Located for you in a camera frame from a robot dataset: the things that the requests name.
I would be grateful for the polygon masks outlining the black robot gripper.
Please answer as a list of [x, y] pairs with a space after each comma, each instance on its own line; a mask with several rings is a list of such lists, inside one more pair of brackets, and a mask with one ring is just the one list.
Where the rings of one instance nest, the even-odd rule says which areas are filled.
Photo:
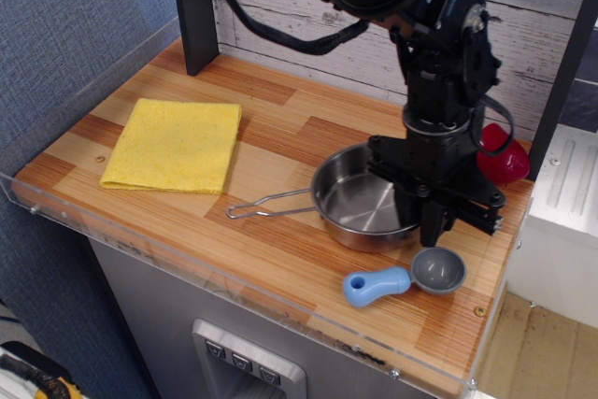
[[457, 220], [493, 235], [501, 229], [505, 195], [477, 166], [482, 127], [454, 135], [407, 137], [373, 135], [368, 169], [394, 186], [397, 217], [403, 228], [420, 225], [420, 243], [435, 247]]

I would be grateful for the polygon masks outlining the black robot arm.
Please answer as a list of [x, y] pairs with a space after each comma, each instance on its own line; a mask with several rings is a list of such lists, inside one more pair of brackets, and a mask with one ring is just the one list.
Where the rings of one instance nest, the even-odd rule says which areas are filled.
[[505, 196], [480, 171], [481, 135], [499, 60], [485, 0], [324, 0], [385, 28], [407, 86], [406, 136], [371, 136], [370, 170], [394, 186], [399, 220], [432, 247], [463, 220], [492, 234]]

